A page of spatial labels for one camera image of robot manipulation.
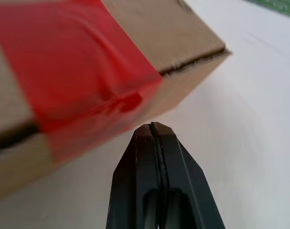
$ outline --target green surface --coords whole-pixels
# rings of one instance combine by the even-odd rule
[[[290,0],[247,0],[290,16]]]

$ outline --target white table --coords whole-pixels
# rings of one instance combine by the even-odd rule
[[[242,0],[190,5],[234,55],[154,121],[171,126],[202,167],[227,229],[290,229],[290,18]],[[131,135],[0,201],[0,229],[105,228]]]

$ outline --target black plastic tool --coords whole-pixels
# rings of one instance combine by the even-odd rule
[[[224,229],[204,173],[173,130],[138,128],[114,171],[107,229]]]

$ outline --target cardboard box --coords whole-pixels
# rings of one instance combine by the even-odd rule
[[[229,55],[224,42],[181,0],[103,3],[163,76],[135,125],[174,108]],[[0,197],[59,166],[0,49]]]

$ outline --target red tape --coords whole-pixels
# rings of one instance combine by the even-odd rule
[[[0,5],[0,45],[57,162],[131,128],[162,81],[98,0]]]

